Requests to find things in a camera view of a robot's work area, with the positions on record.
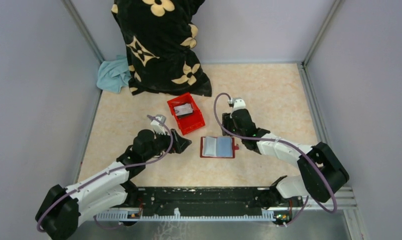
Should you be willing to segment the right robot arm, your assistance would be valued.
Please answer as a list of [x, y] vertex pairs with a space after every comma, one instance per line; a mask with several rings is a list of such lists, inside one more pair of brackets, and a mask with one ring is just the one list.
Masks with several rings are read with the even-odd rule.
[[350, 179], [333, 150], [324, 142], [305, 145], [256, 127], [247, 109], [222, 114], [223, 135], [233, 134], [249, 150], [273, 156], [299, 169], [298, 176], [282, 176], [270, 186], [270, 199], [283, 206], [291, 197], [310, 196], [325, 203]]

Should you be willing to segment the red leather card holder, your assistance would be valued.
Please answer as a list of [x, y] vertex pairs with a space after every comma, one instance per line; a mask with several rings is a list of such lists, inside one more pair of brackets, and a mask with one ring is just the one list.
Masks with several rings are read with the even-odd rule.
[[203, 136], [200, 141], [200, 157], [216, 159], [234, 159], [239, 150], [233, 137], [228, 136]]

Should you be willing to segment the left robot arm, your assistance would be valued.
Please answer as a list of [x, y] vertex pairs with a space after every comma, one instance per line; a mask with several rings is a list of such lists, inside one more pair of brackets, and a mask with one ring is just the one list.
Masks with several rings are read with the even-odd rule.
[[66, 187], [51, 187], [36, 213], [36, 229], [53, 240], [66, 240], [82, 223], [109, 208], [139, 207], [138, 187], [131, 179], [147, 164], [166, 154], [181, 154], [191, 143], [175, 129], [165, 134], [141, 130], [125, 152], [104, 170]]

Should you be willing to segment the black VIP credit card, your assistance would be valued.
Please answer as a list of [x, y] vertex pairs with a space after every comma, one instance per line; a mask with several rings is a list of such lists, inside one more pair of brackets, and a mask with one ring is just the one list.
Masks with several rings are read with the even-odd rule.
[[176, 116], [178, 119], [182, 119], [185, 117], [188, 117], [194, 113], [193, 110], [181, 110], [181, 111], [176, 111]]

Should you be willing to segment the white credit card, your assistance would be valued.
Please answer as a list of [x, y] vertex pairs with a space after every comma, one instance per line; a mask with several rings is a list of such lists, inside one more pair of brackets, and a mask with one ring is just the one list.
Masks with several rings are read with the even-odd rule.
[[185, 104], [182, 104], [182, 105], [175, 106], [175, 107], [173, 108], [173, 110], [174, 110], [174, 113], [176, 114], [176, 111], [181, 111], [181, 110], [193, 110], [193, 107], [192, 107], [192, 104], [191, 104], [191, 103], [185, 103]]

